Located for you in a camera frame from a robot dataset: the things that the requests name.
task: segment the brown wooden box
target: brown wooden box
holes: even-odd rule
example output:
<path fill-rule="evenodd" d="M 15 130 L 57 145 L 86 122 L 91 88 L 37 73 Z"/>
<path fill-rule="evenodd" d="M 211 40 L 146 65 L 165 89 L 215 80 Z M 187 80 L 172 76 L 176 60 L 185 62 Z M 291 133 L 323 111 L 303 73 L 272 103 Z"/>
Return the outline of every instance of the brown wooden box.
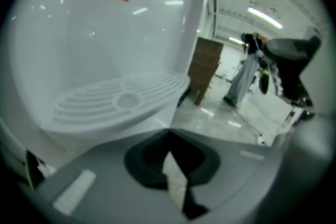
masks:
<path fill-rule="evenodd" d="M 188 75 L 191 79 L 190 86 L 199 91 L 195 101 L 199 105 L 214 75 L 220 60 L 223 44 L 199 37 Z"/>

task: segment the gray floor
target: gray floor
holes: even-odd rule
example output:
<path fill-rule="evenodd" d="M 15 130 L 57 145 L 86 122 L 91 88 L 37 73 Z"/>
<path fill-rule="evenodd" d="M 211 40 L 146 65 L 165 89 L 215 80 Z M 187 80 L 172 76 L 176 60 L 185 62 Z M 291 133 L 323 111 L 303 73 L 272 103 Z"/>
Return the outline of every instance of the gray floor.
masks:
<path fill-rule="evenodd" d="M 257 144 L 259 133 L 267 146 L 273 143 L 280 124 L 268 118 L 247 94 L 236 110 L 223 101 L 230 83 L 214 76 L 199 106 L 191 93 L 177 108 L 172 127 L 181 128 L 218 139 Z"/>

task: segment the gray clothing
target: gray clothing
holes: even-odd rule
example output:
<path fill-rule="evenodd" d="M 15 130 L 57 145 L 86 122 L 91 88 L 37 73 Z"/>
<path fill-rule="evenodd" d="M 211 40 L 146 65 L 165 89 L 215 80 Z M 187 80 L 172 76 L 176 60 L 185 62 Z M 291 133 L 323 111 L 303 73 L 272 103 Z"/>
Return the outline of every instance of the gray clothing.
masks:
<path fill-rule="evenodd" d="M 259 68 L 259 58 L 255 54 L 247 57 L 241 70 L 232 80 L 229 92 L 226 97 L 229 98 L 234 106 L 238 106 L 243 100 L 245 94 L 251 86 L 255 72 Z"/>

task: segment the fluorescent light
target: fluorescent light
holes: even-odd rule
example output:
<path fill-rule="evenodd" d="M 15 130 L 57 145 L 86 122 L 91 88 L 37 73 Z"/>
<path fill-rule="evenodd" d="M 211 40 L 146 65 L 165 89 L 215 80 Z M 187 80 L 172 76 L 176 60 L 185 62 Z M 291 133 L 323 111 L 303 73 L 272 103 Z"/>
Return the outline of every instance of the fluorescent light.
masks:
<path fill-rule="evenodd" d="M 234 37 L 229 37 L 229 40 L 235 42 L 235 43 L 238 43 L 238 44 L 244 44 L 244 42 L 242 42 L 241 40 L 237 39 L 237 38 L 234 38 Z"/>
<path fill-rule="evenodd" d="M 262 18 L 262 19 L 264 19 L 266 21 L 268 21 L 270 24 L 273 24 L 275 27 L 277 27 L 279 29 L 283 28 L 282 24 L 278 23 L 276 20 L 272 19 L 271 17 L 269 17 L 265 13 L 262 13 L 261 11 L 255 9 L 255 8 L 249 7 L 247 9 L 247 11 L 251 12 L 254 15 L 257 15 L 258 17 L 260 17 L 260 18 Z"/>
<path fill-rule="evenodd" d="M 141 12 L 145 12 L 146 10 L 148 10 L 147 8 L 140 8 L 138 9 L 137 11 L 133 12 L 133 14 L 138 14 L 138 13 L 141 13 Z"/>
<path fill-rule="evenodd" d="M 183 5 L 183 0 L 166 1 L 166 5 Z"/>
<path fill-rule="evenodd" d="M 201 108 L 201 110 L 207 114 L 209 114 L 211 117 L 213 117 L 215 114 L 211 113 L 208 109 Z"/>
<path fill-rule="evenodd" d="M 229 124 L 231 124 L 234 127 L 241 128 L 241 125 L 239 123 L 237 123 L 237 122 L 232 122 L 232 121 L 228 121 L 228 122 L 229 122 Z"/>

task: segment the white appliance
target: white appliance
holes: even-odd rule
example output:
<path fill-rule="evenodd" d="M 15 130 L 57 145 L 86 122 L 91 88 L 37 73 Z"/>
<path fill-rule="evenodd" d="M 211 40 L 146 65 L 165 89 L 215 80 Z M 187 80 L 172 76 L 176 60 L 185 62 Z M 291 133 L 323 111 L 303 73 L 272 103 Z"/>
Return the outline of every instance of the white appliance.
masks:
<path fill-rule="evenodd" d="M 203 0 L 15 0 L 1 31 L 0 117 L 55 168 L 170 125 Z"/>

